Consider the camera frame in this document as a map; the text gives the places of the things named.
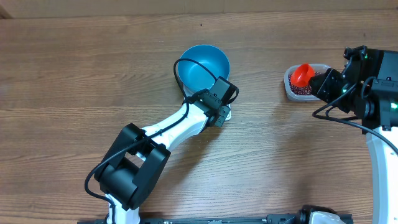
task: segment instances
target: clear plastic tub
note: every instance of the clear plastic tub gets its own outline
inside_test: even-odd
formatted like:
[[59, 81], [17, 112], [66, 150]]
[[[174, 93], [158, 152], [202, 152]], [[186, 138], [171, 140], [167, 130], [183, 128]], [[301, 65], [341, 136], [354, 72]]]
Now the clear plastic tub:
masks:
[[[292, 92], [290, 89], [289, 85], [289, 75], [292, 74], [300, 65], [294, 65], [291, 66], [288, 70], [285, 72], [285, 90], [286, 90], [286, 95], [287, 98], [296, 101], [296, 102], [306, 102], [306, 101], [314, 101], [314, 100], [319, 100], [317, 97], [313, 95], [297, 95]], [[325, 73], [328, 68], [330, 68], [329, 65], [324, 65], [324, 64], [310, 64], [310, 66], [314, 69], [315, 72], [319, 73]]]

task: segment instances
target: table surface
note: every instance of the table surface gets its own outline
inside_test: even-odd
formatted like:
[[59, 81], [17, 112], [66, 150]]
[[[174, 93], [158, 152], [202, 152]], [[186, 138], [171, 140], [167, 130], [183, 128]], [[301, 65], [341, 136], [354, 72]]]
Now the table surface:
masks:
[[0, 223], [103, 218], [87, 173], [123, 126], [179, 109], [172, 65], [196, 44], [229, 57], [233, 117], [173, 151], [141, 212], [253, 217], [314, 204], [370, 223], [361, 131], [311, 117], [324, 103], [289, 101], [282, 81], [304, 62], [341, 70], [346, 46], [398, 50], [397, 21], [397, 10], [1, 20]]

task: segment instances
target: blue bowl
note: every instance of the blue bowl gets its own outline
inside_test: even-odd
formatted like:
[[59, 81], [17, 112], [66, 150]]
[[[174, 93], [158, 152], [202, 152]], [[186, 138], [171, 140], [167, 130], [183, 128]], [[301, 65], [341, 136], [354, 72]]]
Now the blue bowl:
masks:
[[[185, 51], [181, 58], [196, 60], [209, 69], [216, 78], [229, 77], [228, 57], [215, 46], [196, 45]], [[178, 63], [178, 75], [182, 83], [193, 93], [205, 88], [210, 89], [215, 82], [206, 70], [193, 62]]]

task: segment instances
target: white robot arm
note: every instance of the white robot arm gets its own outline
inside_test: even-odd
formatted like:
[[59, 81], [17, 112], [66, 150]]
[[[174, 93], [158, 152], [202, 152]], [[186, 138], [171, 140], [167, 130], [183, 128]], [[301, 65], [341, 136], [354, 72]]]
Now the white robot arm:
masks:
[[[381, 127], [374, 131], [382, 134], [395, 146], [398, 146], [398, 127], [383, 131]], [[366, 134], [373, 173], [373, 224], [398, 223], [398, 156], [380, 138]]]
[[[109, 202], [107, 223], [139, 223], [138, 207], [155, 187], [171, 151], [207, 127], [221, 127], [235, 92], [238, 89], [234, 85], [219, 77], [210, 90], [186, 97], [182, 107], [165, 120], [142, 129], [133, 124], [122, 129], [101, 164], [90, 173], [105, 198], [86, 188], [90, 195]], [[138, 168], [126, 159], [126, 152], [141, 158], [143, 165]]]
[[[398, 223], [398, 52], [346, 48], [340, 73], [329, 68], [310, 79], [312, 94], [328, 104], [313, 116], [363, 130], [372, 162], [373, 223]], [[326, 116], [317, 115], [326, 111]], [[329, 117], [333, 108], [355, 117]], [[361, 119], [362, 125], [350, 122]]]

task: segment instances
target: red cup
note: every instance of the red cup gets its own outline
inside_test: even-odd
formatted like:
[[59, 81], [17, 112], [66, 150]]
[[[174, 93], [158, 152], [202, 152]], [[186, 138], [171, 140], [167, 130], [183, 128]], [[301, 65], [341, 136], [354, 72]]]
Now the red cup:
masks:
[[315, 76], [315, 71], [313, 70], [313, 68], [309, 64], [305, 63], [300, 65], [296, 69], [296, 71], [294, 71], [290, 81], [294, 86], [302, 88], [307, 86], [310, 81], [310, 78], [314, 76]]

